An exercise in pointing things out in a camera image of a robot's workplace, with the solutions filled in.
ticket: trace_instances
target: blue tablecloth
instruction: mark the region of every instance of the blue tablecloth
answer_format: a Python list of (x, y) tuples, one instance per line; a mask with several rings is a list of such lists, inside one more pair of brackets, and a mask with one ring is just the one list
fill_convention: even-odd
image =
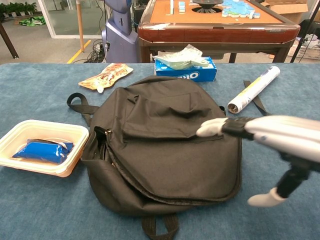
[[(116, 87), (154, 74), (152, 64), (128, 64), (131, 75), (103, 94), (78, 86), (100, 73), (105, 64), (0, 65), (0, 137), (28, 119), (86, 126), (66, 100), (74, 92), (100, 106)], [(316, 64), (276, 64), (281, 73), (261, 94), (275, 115), (320, 120), (320, 67)], [(243, 88), (271, 64), (217, 64), (215, 82), (199, 83), (219, 105), (227, 106)], [(259, 117), (250, 103), (238, 116)], [(252, 195), (269, 191), (289, 169), (277, 152), (243, 141), (242, 187), (226, 203), (196, 207), (178, 214), (177, 240), (317, 240), (320, 238), (320, 174), (312, 173), (282, 205), (255, 208)], [(102, 206), (79, 162), (69, 177), (0, 166), (1, 240), (146, 240), (138, 217), (117, 215)]]

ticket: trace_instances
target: white plastic tray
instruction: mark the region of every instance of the white plastic tray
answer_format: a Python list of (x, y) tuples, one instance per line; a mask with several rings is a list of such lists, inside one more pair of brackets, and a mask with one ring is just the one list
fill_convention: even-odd
[[(88, 130), (79, 125), (50, 121), (26, 120), (13, 127), (0, 139), (0, 165), (27, 171), (67, 177), (82, 155)], [(73, 149), (61, 164), (36, 159), (13, 158), (28, 139), (72, 142)]]

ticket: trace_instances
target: floor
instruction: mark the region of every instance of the floor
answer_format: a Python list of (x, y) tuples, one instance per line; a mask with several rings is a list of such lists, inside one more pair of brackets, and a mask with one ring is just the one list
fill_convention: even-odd
[[(0, 37), (0, 65), (5, 63), (67, 63), (70, 58), (80, 49), (79, 39), (52, 39), (46, 25), (21, 26), (13, 20), (2, 23), (12, 44), (14, 45), (19, 59), (13, 59), (3, 39)], [(77, 64), (83, 62), (93, 50), (93, 42), (87, 46), (74, 61)], [(223, 59), (215, 59), (215, 63), (227, 63), (229, 54)], [(272, 59), (265, 53), (240, 53), (237, 55), (236, 63), (271, 63)], [(319, 60), (302, 59), (301, 63), (319, 64)]]

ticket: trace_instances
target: blue package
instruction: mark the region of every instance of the blue package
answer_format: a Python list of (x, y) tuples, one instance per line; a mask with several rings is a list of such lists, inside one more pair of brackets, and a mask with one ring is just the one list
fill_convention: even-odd
[(191, 79), (194, 82), (213, 82), (216, 78), (217, 67), (211, 57), (207, 56), (204, 59), (209, 62), (209, 65), (206, 67), (191, 66), (181, 70), (174, 70), (156, 59), (154, 62), (154, 72), (157, 76)]
[(56, 164), (63, 163), (71, 152), (72, 142), (53, 142), (41, 139), (28, 139), (26, 146), (13, 155), (13, 158), (38, 159)]

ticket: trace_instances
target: table leg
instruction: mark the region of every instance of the table leg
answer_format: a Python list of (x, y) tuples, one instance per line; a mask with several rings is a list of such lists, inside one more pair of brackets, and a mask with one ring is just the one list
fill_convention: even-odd
[(150, 49), (147, 46), (141, 46), (141, 62), (142, 63), (150, 63)]
[(236, 57), (237, 57), (236, 53), (230, 53), (229, 63), (234, 64), (236, 61)]
[(0, 35), (2, 36), (2, 38), (3, 38), (6, 46), (8, 47), (12, 57), (14, 59), (18, 59), (19, 58), (18, 53), (16, 52), (15, 47), (12, 45), (10, 38), (8, 37), (6, 30), (5, 30), (4, 26), (2, 26), (1, 22), (0, 22)]
[(280, 48), (279, 51), (275, 54), (273, 63), (284, 63), (286, 60), (286, 57), (289, 53), (290, 47), (283, 47)]

